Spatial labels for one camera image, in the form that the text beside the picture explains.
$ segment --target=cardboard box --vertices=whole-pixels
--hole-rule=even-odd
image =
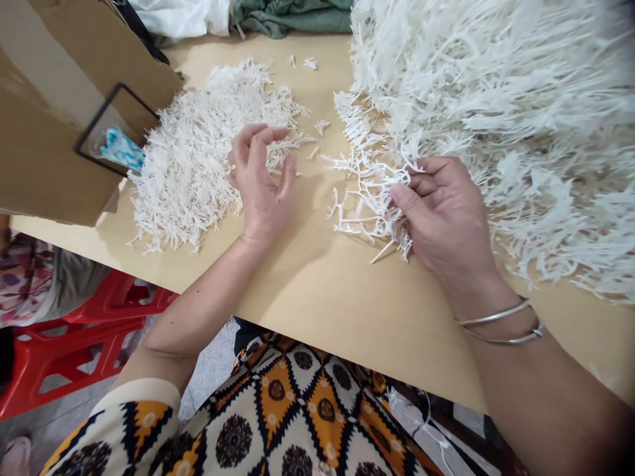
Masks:
[[[0,210],[94,225],[122,177],[76,154],[75,143],[117,83],[157,110],[181,80],[108,1],[0,5]],[[157,120],[122,91],[96,129],[111,124],[143,145]]]

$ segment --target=table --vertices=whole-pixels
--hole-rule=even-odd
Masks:
[[[348,150],[343,123],[333,107],[333,91],[347,90],[352,73],[348,36],[291,36],[270,40],[204,37],[165,51],[186,86],[201,84],[212,63],[237,64],[253,56],[273,60],[276,85],[292,88],[294,99],[312,114],[299,121],[331,126],[320,138],[320,153]],[[288,65],[291,54],[297,68]],[[302,65],[313,56],[317,71]],[[460,330],[434,279],[415,260],[397,254],[369,265],[378,249],[333,232],[326,220],[333,187],[344,187],[342,173],[325,171],[299,153],[298,216],[252,279],[236,314],[292,338],[426,389],[486,413],[478,373]],[[62,225],[45,219],[14,217],[12,227],[95,261],[181,293],[237,237],[241,218],[229,216],[211,231],[198,256],[190,247],[142,256],[143,243],[126,243],[136,234],[130,184],[122,187],[116,214],[104,214],[95,228]],[[635,309],[602,302],[571,283],[544,284],[528,292],[554,336],[605,385],[635,406]]]

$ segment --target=silver bracelet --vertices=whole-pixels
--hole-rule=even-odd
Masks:
[[[499,312],[498,314],[493,314],[487,317],[482,317],[480,319],[473,319],[471,321],[457,321],[456,323],[462,327],[466,327],[468,325],[485,324],[485,323],[498,321],[499,319],[503,319],[504,317],[508,317],[508,316],[511,316],[512,314],[516,314],[518,311],[522,311],[524,308],[529,306],[529,299],[522,296],[521,296],[521,299],[523,301],[520,304],[518,304],[518,306],[512,307],[511,309],[508,309],[507,311]]]
[[[490,339],[488,337],[483,337],[482,335],[472,332],[470,329],[464,329],[464,330],[469,335],[479,338],[480,340],[484,340],[485,342],[489,342],[490,344],[522,345],[532,340],[538,339],[544,335],[544,324],[540,320],[540,317],[536,316],[536,319],[538,319],[538,322],[536,323],[536,326],[531,330],[529,334],[527,334],[526,336],[515,338],[515,339],[504,339],[504,340]]]

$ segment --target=right hand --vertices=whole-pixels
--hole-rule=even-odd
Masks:
[[[500,278],[483,197],[465,165],[456,157],[428,157],[417,164],[425,173],[413,173],[409,187],[391,189],[394,204],[410,221],[415,256],[442,288],[468,289]]]

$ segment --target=patterned fabric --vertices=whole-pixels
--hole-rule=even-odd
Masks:
[[[22,233],[0,253],[0,327],[31,324],[51,288],[53,256],[52,245]]]
[[[42,474],[442,474],[392,418],[386,391],[381,374],[269,333],[241,352],[183,433],[178,402],[111,402]]]

